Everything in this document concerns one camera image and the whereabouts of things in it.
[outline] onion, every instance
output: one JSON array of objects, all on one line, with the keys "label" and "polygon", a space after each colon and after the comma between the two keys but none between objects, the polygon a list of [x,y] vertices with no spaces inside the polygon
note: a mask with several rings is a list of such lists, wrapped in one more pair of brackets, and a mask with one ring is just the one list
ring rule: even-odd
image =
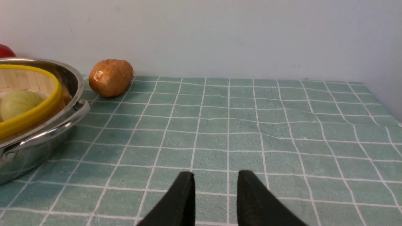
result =
[{"label": "onion", "polygon": [[43,100],[40,95],[28,90],[11,92],[0,104],[1,117],[3,121],[10,120],[38,106]]}]

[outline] potato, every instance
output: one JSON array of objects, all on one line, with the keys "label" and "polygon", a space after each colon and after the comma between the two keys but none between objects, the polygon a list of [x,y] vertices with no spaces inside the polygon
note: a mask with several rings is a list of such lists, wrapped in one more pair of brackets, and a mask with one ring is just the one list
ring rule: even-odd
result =
[{"label": "potato", "polygon": [[98,62],[89,74],[89,86],[102,97],[121,95],[134,77],[133,67],[125,60],[108,59]]}]

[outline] white grid line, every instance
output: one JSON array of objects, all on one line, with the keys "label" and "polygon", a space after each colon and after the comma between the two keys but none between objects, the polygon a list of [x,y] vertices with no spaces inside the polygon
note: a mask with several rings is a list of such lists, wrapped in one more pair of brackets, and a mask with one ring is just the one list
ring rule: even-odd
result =
[{"label": "white grid line", "polygon": [[264,148],[264,142],[263,142],[263,134],[261,132],[260,129],[260,123],[259,123],[259,119],[258,119],[258,111],[257,111],[257,100],[255,99],[255,84],[254,84],[254,79],[252,80],[252,85],[253,85],[253,96],[254,96],[254,106],[255,106],[255,117],[257,120],[257,128],[258,128],[258,132],[260,134],[260,145],[261,145],[261,156],[263,158],[263,166],[264,166],[264,172],[265,172],[265,183],[267,184],[267,189],[269,189],[269,181],[268,181],[268,175],[267,175],[267,165],[265,162],[265,148]]},{"label": "white grid line", "polygon": [[[181,89],[181,86],[182,86],[182,81],[183,81],[183,78],[182,78],[181,81],[180,81],[180,85],[179,85],[179,87],[178,87],[178,93],[180,93],[180,89]],[[143,205],[144,205],[145,197],[147,196],[147,193],[148,193],[148,189],[149,189],[149,186],[150,186],[150,183],[151,183],[152,175],[153,175],[154,172],[155,172],[155,166],[156,166],[156,163],[158,162],[158,158],[159,158],[159,155],[160,155],[160,151],[162,150],[163,141],[165,140],[166,132],[167,132],[167,129],[168,129],[168,127],[169,127],[170,121],[171,121],[171,119],[172,119],[173,110],[174,110],[174,106],[175,106],[175,104],[176,104],[176,102],[177,102],[177,98],[178,98],[178,94],[176,95],[176,99],[175,99],[175,101],[174,101],[172,110],[171,110],[171,112],[170,112],[170,117],[169,117],[168,123],[167,123],[167,125],[166,125],[165,131],[163,132],[162,141],[160,142],[160,146],[159,146],[158,153],[156,154],[156,157],[155,157],[154,165],[152,166],[151,173],[150,173],[150,176],[149,176],[149,178],[148,178],[147,185],[145,186],[145,191],[144,191],[144,194],[143,194],[142,199],[141,199],[141,203],[139,204],[139,209],[138,209],[138,213],[137,213],[137,218],[139,218],[139,217],[141,216],[141,212],[142,212],[142,208],[143,208]]]},{"label": "white grid line", "polygon": [[[141,165],[119,165],[119,166],[127,166],[127,167],[141,167],[141,168],[152,168],[153,166],[141,166]],[[163,168],[163,169],[177,169],[177,170],[183,170],[183,171],[188,171],[190,168],[186,167],[174,167],[174,166],[155,166],[155,168]],[[226,173],[227,170],[215,170],[215,169],[202,169],[202,168],[193,168],[193,171],[207,171],[207,172],[222,172]],[[233,171],[229,170],[229,173],[235,173],[237,174],[238,171]],[[254,172],[256,175],[265,175],[265,173],[262,172]],[[266,175],[268,176],[295,176],[295,177],[304,177],[303,174],[295,174],[295,173],[267,173]],[[376,182],[376,183],[382,183],[381,180],[374,180],[374,179],[362,179],[362,178],[340,178],[340,177],[329,177],[329,176],[317,176],[317,175],[308,175],[306,174],[306,177],[308,178],[320,178],[320,179],[330,179],[330,180],[346,180],[346,181],[364,181],[364,182]],[[99,185],[84,185],[84,184],[71,184],[71,183],[59,183],[59,182],[51,182],[51,181],[22,181],[22,180],[14,180],[15,182],[18,183],[23,183],[23,184],[34,184],[34,183],[43,183],[43,184],[57,184],[57,185],[69,185],[69,186],[76,186],[76,187],[93,187],[93,188],[106,188],[105,186],[99,186]],[[388,181],[384,180],[385,183],[391,183],[391,184],[402,184],[402,181]],[[127,191],[144,191],[144,189],[136,189],[136,188],[125,188],[125,187],[111,187],[108,186],[107,189],[111,190],[127,190]],[[157,189],[148,189],[149,191],[157,191]]]},{"label": "white grid line", "polygon": [[347,84],[348,84],[348,86],[351,88],[351,90],[353,91],[353,93],[355,94],[355,96],[357,97],[357,99],[360,101],[360,103],[363,104],[364,109],[366,109],[367,113],[369,114],[369,116],[371,117],[371,119],[374,121],[374,123],[375,123],[376,125],[380,125],[380,124],[377,123],[377,121],[376,121],[376,120],[374,119],[374,117],[371,115],[370,111],[367,109],[366,105],[364,105],[363,101],[361,101],[360,97],[357,95],[357,93],[355,92],[355,90],[353,90],[352,86],[351,86],[349,83],[347,83]]},{"label": "white grid line", "polygon": [[[343,204],[343,205],[354,205],[354,203],[351,202],[342,202],[342,201],[327,201],[327,200],[319,200],[319,199],[302,199],[302,198],[297,198],[297,197],[278,197],[279,200],[295,200],[295,201],[305,201],[305,202],[315,202],[315,203],[330,203],[330,204]],[[399,208],[400,206],[395,206],[395,205],[385,205],[385,204],[373,204],[373,203],[356,203],[359,206],[373,206],[373,207],[386,207],[386,208]],[[23,212],[31,212],[31,213],[39,213],[39,214],[46,214],[49,211],[47,210],[35,210],[35,209],[30,209],[30,208],[19,208],[19,207],[13,207],[13,208],[0,208],[0,210],[16,210],[16,211],[23,211]],[[77,212],[61,212],[61,211],[51,211],[50,214],[52,215],[64,215],[64,216],[90,216],[90,213],[77,213]],[[142,218],[137,218],[137,217],[129,217],[129,216],[115,216],[115,215],[103,215],[103,214],[98,214],[97,215],[100,218],[110,218],[110,219],[127,219],[127,220],[142,220]],[[222,224],[222,225],[227,225],[227,223],[217,223],[217,222],[211,222],[213,224]]]},{"label": "white grid line", "polygon": [[[352,126],[353,126],[353,131],[354,131],[354,133],[355,133],[356,140],[357,140],[357,142],[358,142],[360,148],[363,150],[364,154],[369,158],[369,155],[367,154],[365,148],[363,147],[363,145],[361,145],[361,143],[359,143],[359,138],[358,138],[358,135],[357,135],[357,131],[356,131],[355,125],[352,125]],[[391,190],[390,187],[387,185],[387,183],[385,183],[384,179],[383,179],[382,176],[381,176],[380,171],[377,169],[376,165],[374,164],[374,162],[373,162],[372,160],[369,160],[369,161],[370,161],[370,163],[373,165],[375,171],[377,172],[378,177],[380,178],[380,181],[382,182],[382,184],[383,184],[383,185],[388,189],[388,191],[391,193],[391,196],[392,196],[392,198],[394,199],[395,205],[396,205],[396,206],[399,206],[398,200],[396,199],[395,194],[392,192],[392,190]],[[402,214],[402,208],[401,208],[401,207],[398,207],[398,209],[399,209],[399,211],[400,211],[401,214]]]},{"label": "white grid line", "polygon": [[[142,80],[137,80],[137,82],[148,82],[148,83],[154,83],[155,81],[142,81]],[[159,81],[159,83],[179,83],[179,82],[173,82],[173,81]],[[182,82],[182,84],[185,85],[195,85],[195,86],[202,86],[202,84],[196,84],[196,83],[188,83],[188,82]],[[364,86],[363,84],[352,84],[353,86]],[[207,84],[207,86],[212,86],[212,87],[228,87],[226,85],[211,85]],[[251,88],[252,86],[245,86],[245,85],[231,85],[231,87],[245,87],[245,88]],[[278,88],[278,86],[256,86],[257,88]],[[292,87],[292,86],[279,86],[279,88],[293,88],[293,89],[303,89],[300,87]],[[310,90],[316,90],[316,91],[325,91],[325,90],[320,90],[320,89],[312,89],[312,88],[307,88]],[[338,92],[338,93],[350,93],[350,92],[341,92],[341,91],[330,91],[330,92]]]},{"label": "white grid line", "polygon": [[[307,94],[307,91],[304,90],[304,92],[306,93],[306,97],[307,97],[307,100],[308,100],[308,99],[309,99],[309,96],[308,96],[308,94]],[[310,106],[311,112],[313,112],[313,108],[311,107],[310,101],[308,101],[308,105]],[[359,215],[359,218],[360,218],[361,222],[363,223],[363,225],[364,225],[364,226],[367,226],[366,221],[364,220],[364,218],[363,218],[363,216],[362,216],[362,214],[361,214],[361,212],[360,212],[360,209],[359,209],[359,207],[358,207],[357,204],[356,204],[355,196],[354,196],[354,194],[353,194],[353,191],[352,191],[352,189],[349,187],[349,184],[347,183],[347,181],[345,180],[345,177],[343,176],[343,172],[342,172],[342,170],[341,170],[341,168],[340,168],[338,159],[336,158],[336,155],[335,155],[335,153],[334,153],[332,147],[329,145],[328,141],[326,140],[326,137],[325,137],[325,134],[324,134],[324,126],[322,125],[322,123],[320,122],[320,119],[319,119],[318,117],[317,117],[317,120],[318,120],[318,122],[320,123],[321,135],[322,135],[322,137],[323,137],[323,139],[324,139],[324,141],[325,141],[325,144],[328,146],[328,148],[330,149],[330,151],[331,151],[331,153],[332,153],[332,156],[333,156],[333,158],[334,158],[334,160],[335,160],[336,166],[337,166],[338,171],[339,171],[339,174],[340,174],[340,176],[341,176],[341,178],[342,178],[342,180],[343,180],[343,183],[345,184],[346,188],[349,190],[349,193],[350,193],[350,195],[351,195],[352,202],[354,203],[354,206],[355,206],[355,209],[356,209],[356,211],[357,211],[357,214]]]},{"label": "white grid line", "polygon": [[388,127],[385,127],[385,129],[386,129],[386,131],[387,131],[387,136],[388,136],[388,139],[390,140],[390,143],[391,143],[392,147],[393,147],[393,148],[395,149],[395,151],[398,152],[398,154],[402,157],[401,152],[398,150],[398,148],[397,148],[397,147],[395,146],[395,144],[392,142],[390,130],[388,129]]},{"label": "white grid line", "polygon": [[[203,106],[203,107],[213,107],[213,108],[225,108],[226,107],[217,107],[217,106]],[[254,108],[238,108],[237,110],[254,110]],[[301,111],[301,112],[306,112],[306,113],[311,113],[309,111],[303,111],[303,110],[298,110],[298,109],[292,109],[292,108],[259,108],[257,110],[293,110],[293,111]],[[89,114],[98,114],[98,115],[110,115],[110,113],[100,113],[100,112],[90,112]],[[348,114],[332,114],[332,113],[315,113],[316,115],[344,115],[344,116],[360,116],[360,117],[370,117],[369,115],[348,115]],[[124,113],[116,113],[115,115],[127,115],[127,116],[139,116],[136,114],[124,114]],[[160,117],[160,118],[168,118],[167,116],[157,116],[157,115],[147,115],[149,117]],[[373,117],[392,117],[392,115],[373,115]],[[196,119],[196,117],[172,117],[172,118],[194,118]]]},{"label": "white grid line", "polygon": [[[131,86],[133,85],[135,81],[135,78],[132,80],[132,82],[130,83],[129,89],[131,88]],[[85,153],[83,154],[83,156],[80,159],[80,162],[77,163],[76,167],[74,168],[74,170],[70,173],[70,175],[67,178],[67,183],[71,180],[72,176],[74,175],[74,173],[77,171],[77,169],[79,168],[79,166],[81,165],[82,161],[84,160],[85,156],[88,154],[89,150],[91,149],[91,147],[94,145],[94,143],[96,142],[96,140],[100,137],[100,135],[102,134],[102,131],[105,130],[107,123],[112,119],[114,112],[117,110],[118,106],[121,104],[121,101],[118,103],[117,107],[114,109],[114,111],[111,113],[108,121],[106,122],[106,124],[104,125],[104,127],[101,128],[100,132],[98,133],[98,135],[95,137],[95,139],[93,140],[93,142],[88,146],[87,150],[85,151]],[[53,202],[52,206],[49,209],[50,211],[53,211],[54,207],[56,206],[57,202],[59,201],[62,193],[64,192],[64,190],[66,189],[66,186],[63,186],[63,188],[61,189],[61,191],[59,192],[59,194],[57,195],[55,201]],[[47,220],[47,218],[49,217],[49,213],[47,213],[45,215],[45,217],[43,218],[42,222],[39,224],[39,226],[43,226],[43,224],[45,223],[45,221]]]},{"label": "white grid line", "polygon": [[136,127],[138,126],[139,122],[141,121],[141,118],[142,118],[142,116],[144,115],[145,110],[147,109],[147,107],[148,107],[148,105],[146,105],[146,106],[144,107],[144,109],[142,110],[142,114],[140,115],[140,117],[139,117],[137,123],[135,124],[135,127],[134,127],[134,129],[133,129],[133,131],[132,131],[132,133],[131,133],[131,135],[130,135],[130,138],[129,138],[129,140],[127,141],[127,143],[126,143],[126,145],[125,145],[125,147],[124,147],[122,153],[120,154],[120,157],[119,157],[119,160],[117,161],[116,166],[114,167],[112,173],[110,174],[109,178],[107,179],[105,188],[103,189],[103,191],[102,191],[102,193],[101,193],[101,195],[100,195],[98,201],[96,202],[96,206],[95,206],[94,210],[91,212],[91,215],[90,215],[90,217],[89,217],[89,219],[88,219],[88,221],[87,221],[87,223],[86,223],[87,226],[90,226],[91,221],[92,221],[92,218],[96,215],[96,211],[98,210],[99,206],[101,205],[102,198],[103,198],[103,196],[104,196],[105,193],[106,193],[106,190],[107,190],[107,187],[109,186],[110,180],[112,179],[114,173],[116,172],[117,167],[118,167],[118,165],[120,164],[120,162],[121,162],[121,160],[122,160],[122,158],[123,158],[123,155],[124,155],[125,151],[127,150],[127,146],[129,145],[129,143],[131,142],[131,139],[132,139],[133,136],[134,136],[134,132],[135,132],[135,130],[136,130]]},{"label": "white grid line", "polygon": [[192,172],[193,165],[194,165],[195,149],[196,149],[196,145],[197,145],[197,138],[198,138],[198,133],[199,133],[199,128],[200,128],[202,104],[204,103],[204,95],[205,95],[205,85],[206,85],[206,83],[207,83],[207,79],[205,78],[204,79],[204,89],[203,89],[202,98],[201,98],[201,106],[200,106],[200,110],[199,110],[199,113],[198,113],[198,121],[197,121],[197,129],[196,129],[195,138],[194,138],[193,153],[191,155],[190,172]]},{"label": "white grid line", "polygon": [[14,199],[12,199],[10,201],[10,203],[8,203],[8,205],[6,206],[6,208],[3,209],[3,212],[1,212],[0,214],[0,219],[3,218],[4,214],[6,213],[7,210],[11,209],[11,205],[15,202],[15,200],[18,198],[18,196],[27,188],[27,186],[29,185],[29,183],[32,181],[32,179],[36,176],[36,174],[39,172],[39,169],[43,166],[40,165],[35,172],[29,177],[28,182],[21,188],[21,190],[15,195]]},{"label": "white grid line", "polygon": [[230,78],[228,79],[228,137],[227,137],[227,153],[226,153],[226,223],[230,223]]},{"label": "white grid line", "polygon": [[[277,80],[277,84],[278,84],[279,99],[281,99],[281,89],[279,88],[278,80]],[[286,110],[285,110],[285,117],[286,117],[286,121],[289,122],[289,119],[288,119],[288,117],[287,117]],[[301,169],[302,169],[302,171],[303,171],[304,181],[306,182],[308,191],[309,191],[309,193],[310,193],[310,199],[313,200],[313,192],[312,192],[312,189],[311,189],[311,187],[310,187],[310,184],[309,184],[309,182],[308,182],[308,180],[307,180],[306,171],[305,171],[305,169],[304,169],[303,159],[302,159],[302,156],[301,156],[301,154],[300,154],[300,152],[299,152],[299,149],[298,149],[297,146],[296,146],[295,140],[293,140],[291,125],[290,125],[289,123],[288,123],[288,128],[289,128],[289,134],[290,134],[290,138],[291,138],[291,140],[292,140],[293,146],[295,147],[295,149],[296,149],[296,151],[297,151],[297,153],[298,153],[298,156],[299,156],[299,161],[300,161]],[[314,214],[316,215],[317,224],[318,224],[318,226],[321,226],[320,217],[319,217],[319,215],[318,215],[317,207],[316,207],[314,201],[311,201],[311,204],[312,204],[312,206],[313,206]]]},{"label": "white grid line", "polygon": [[[163,129],[137,129],[137,130],[144,130],[144,131],[164,131]],[[184,134],[195,134],[195,132],[187,132],[187,131],[174,131],[174,130],[167,130],[167,131],[172,131],[172,132],[178,132],[178,133],[184,133]],[[227,133],[198,133],[198,134],[206,134],[206,135],[227,135]],[[230,135],[234,135],[234,134],[258,134],[257,132],[236,132],[236,133],[229,133]],[[279,139],[279,140],[305,140],[305,141],[324,141],[324,140],[320,140],[320,139],[308,139],[308,138],[283,138],[283,137],[275,137],[275,136],[271,136],[269,134],[263,134],[265,136],[268,137],[272,137],[275,139]],[[387,143],[387,142],[357,142],[357,141],[347,141],[347,140],[327,140],[328,142],[339,142],[339,143],[351,143],[351,144],[357,144],[357,143],[361,143],[361,144],[391,144],[391,143]],[[72,141],[68,141],[68,142],[86,142],[83,140],[72,140]]]},{"label": "white grid line", "polygon": [[[186,96],[201,96],[201,95],[190,95],[186,94]],[[222,97],[222,98],[228,98],[225,96],[217,96],[217,95],[204,95],[205,97]],[[279,99],[269,99],[269,98],[251,98],[251,97],[230,97],[232,99],[256,99],[256,100],[270,100],[270,101],[280,101]],[[289,101],[289,102],[307,102],[305,99],[301,100],[283,100],[283,101]],[[333,101],[321,101],[321,100],[311,100],[315,102],[324,102],[324,103],[333,103]],[[101,101],[96,101],[99,103],[116,103],[116,101],[107,101],[107,100],[101,100]],[[343,104],[352,104],[352,105],[381,105],[380,103],[350,103],[350,102],[338,102],[338,103],[343,103]],[[136,103],[136,102],[125,102],[123,101],[122,104],[133,104],[133,105],[144,105],[145,103]],[[149,105],[172,105],[172,103],[150,103]],[[177,106],[185,106],[185,107],[195,107],[195,106],[200,106],[200,105],[184,105],[184,104],[176,104]],[[252,108],[233,108],[231,107],[230,109],[252,109]]]}]

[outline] stainless steel bowl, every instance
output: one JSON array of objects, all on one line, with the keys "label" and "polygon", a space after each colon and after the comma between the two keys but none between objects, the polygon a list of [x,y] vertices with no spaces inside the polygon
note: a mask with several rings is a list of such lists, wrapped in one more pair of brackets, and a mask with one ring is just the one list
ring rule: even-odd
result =
[{"label": "stainless steel bowl", "polygon": [[84,90],[81,74],[69,65],[43,59],[0,58],[0,64],[19,64],[44,69],[64,83],[73,97],[70,103],[45,124],[0,144],[0,185],[39,166],[67,138],[71,128],[88,114],[90,105],[80,100]]}]

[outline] white wall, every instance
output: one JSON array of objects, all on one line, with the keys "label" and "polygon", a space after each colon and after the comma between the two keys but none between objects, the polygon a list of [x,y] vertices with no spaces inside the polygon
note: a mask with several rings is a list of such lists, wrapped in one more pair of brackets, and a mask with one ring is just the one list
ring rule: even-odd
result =
[{"label": "white wall", "polygon": [[0,43],[82,73],[122,58],[156,76],[394,84],[401,42],[401,0],[0,1]]}]

